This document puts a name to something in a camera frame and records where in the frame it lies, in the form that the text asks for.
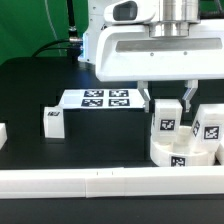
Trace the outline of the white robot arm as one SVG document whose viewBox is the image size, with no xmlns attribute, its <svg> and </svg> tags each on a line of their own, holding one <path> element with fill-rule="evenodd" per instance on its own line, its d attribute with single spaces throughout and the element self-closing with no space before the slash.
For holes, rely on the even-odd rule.
<svg viewBox="0 0 224 224">
<path fill-rule="evenodd" d="M 184 106 L 200 80 L 224 79 L 224 10 L 199 0 L 88 0 L 81 62 L 102 82 L 135 81 L 148 106 L 150 81 L 186 82 Z"/>
</svg>

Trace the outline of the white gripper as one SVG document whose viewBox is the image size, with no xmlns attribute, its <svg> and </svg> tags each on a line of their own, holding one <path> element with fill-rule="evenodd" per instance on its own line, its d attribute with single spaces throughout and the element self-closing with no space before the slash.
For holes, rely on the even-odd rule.
<svg viewBox="0 0 224 224">
<path fill-rule="evenodd" d="M 138 81 L 150 111 L 147 81 L 187 80 L 185 112 L 198 89 L 197 80 L 224 78 L 224 23 L 190 26 L 187 37 L 151 38 L 144 25 L 111 26 L 99 37 L 95 73 L 102 82 Z"/>
</svg>

